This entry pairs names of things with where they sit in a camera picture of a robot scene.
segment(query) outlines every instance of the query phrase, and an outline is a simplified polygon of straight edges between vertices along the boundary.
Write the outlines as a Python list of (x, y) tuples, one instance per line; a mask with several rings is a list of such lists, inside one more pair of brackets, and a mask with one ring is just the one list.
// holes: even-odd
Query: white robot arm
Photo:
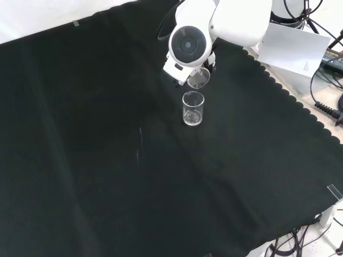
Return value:
[[(182, 0), (175, 13), (176, 26), (169, 37), (163, 69), (183, 85), (205, 63), (215, 67), (213, 42), (219, 37), (244, 47), (264, 36), (273, 11), (290, 18), (283, 0)], [(303, 2), (287, 0), (292, 13), (303, 11)]]

